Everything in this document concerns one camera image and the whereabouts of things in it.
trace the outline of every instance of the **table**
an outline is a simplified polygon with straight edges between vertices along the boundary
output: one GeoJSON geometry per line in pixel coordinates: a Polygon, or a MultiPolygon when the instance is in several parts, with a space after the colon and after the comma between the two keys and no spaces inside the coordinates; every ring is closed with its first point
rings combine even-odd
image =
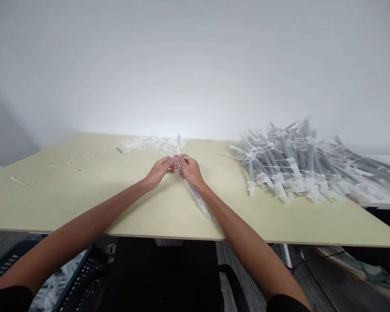
{"type": "MultiPolygon", "coordinates": [[[[128,136],[82,134],[0,169],[0,230],[51,232],[144,178],[163,157],[152,149],[119,153],[128,136]]],[[[230,141],[188,140],[210,187],[269,243],[390,247],[390,227],[347,200],[284,205],[272,192],[247,194],[247,172],[230,141]]],[[[199,210],[188,184],[167,175],[107,230],[134,237],[222,240],[215,218],[199,210]]]]}

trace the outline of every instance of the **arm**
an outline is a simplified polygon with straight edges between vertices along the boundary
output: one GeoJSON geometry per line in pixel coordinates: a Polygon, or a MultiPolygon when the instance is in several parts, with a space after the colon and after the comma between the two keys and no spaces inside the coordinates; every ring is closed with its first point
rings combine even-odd
{"type": "Polygon", "coordinates": [[[83,251],[140,197],[154,190],[164,175],[175,173],[174,158],[158,160],[140,182],[69,221],[21,257],[0,278],[0,289],[26,286],[33,296],[61,266],[83,251]]]}
{"type": "Polygon", "coordinates": [[[237,258],[256,282],[268,303],[275,295],[288,295],[311,310],[300,286],[272,248],[243,219],[231,210],[204,182],[199,164],[178,157],[184,175],[208,205],[237,258]]]}

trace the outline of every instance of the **cable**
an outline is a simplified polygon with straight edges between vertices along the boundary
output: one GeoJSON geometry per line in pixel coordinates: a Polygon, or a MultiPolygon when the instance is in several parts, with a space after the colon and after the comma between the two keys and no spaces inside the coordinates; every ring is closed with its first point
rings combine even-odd
{"type": "Polygon", "coordinates": [[[292,270],[290,271],[290,273],[293,275],[293,273],[296,271],[297,267],[298,267],[299,265],[301,265],[302,263],[309,262],[309,261],[315,261],[315,260],[319,260],[319,259],[325,259],[325,258],[329,258],[329,257],[333,257],[333,256],[336,256],[336,255],[339,255],[339,254],[343,254],[344,252],[346,252],[346,251],[343,250],[343,251],[340,251],[340,252],[337,252],[337,253],[333,253],[332,255],[320,256],[320,257],[316,257],[316,258],[313,258],[313,259],[302,260],[302,262],[299,262],[297,265],[295,265],[295,266],[292,268],[292,270]]]}

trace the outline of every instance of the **hand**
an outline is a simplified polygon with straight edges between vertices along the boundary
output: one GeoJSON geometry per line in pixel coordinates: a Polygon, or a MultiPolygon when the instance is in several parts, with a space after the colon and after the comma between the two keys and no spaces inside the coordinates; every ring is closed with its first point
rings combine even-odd
{"type": "Polygon", "coordinates": [[[183,172],[179,170],[179,175],[181,176],[182,180],[187,179],[188,182],[195,188],[195,190],[198,190],[199,188],[206,185],[201,175],[199,164],[195,159],[189,157],[186,154],[175,155],[175,157],[178,159],[178,162],[183,170],[183,172]]]}
{"type": "Polygon", "coordinates": [[[144,182],[144,184],[148,187],[149,191],[152,191],[159,185],[165,174],[175,173],[177,168],[178,165],[175,164],[174,157],[163,157],[155,162],[152,170],[150,170],[149,174],[142,180],[142,182],[144,182]]]}

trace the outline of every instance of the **left hand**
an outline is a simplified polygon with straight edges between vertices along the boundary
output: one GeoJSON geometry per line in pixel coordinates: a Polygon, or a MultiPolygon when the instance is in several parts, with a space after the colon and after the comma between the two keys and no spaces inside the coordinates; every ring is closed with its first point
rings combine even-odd
{"type": "Polygon", "coordinates": [[[145,177],[142,181],[147,185],[149,190],[152,191],[159,185],[165,174],[175,173],[177,168],[178,165],[175,164],[174,157],[163,157],[155,162],[152,170],[150,170],[147,177],[145,177]]]}

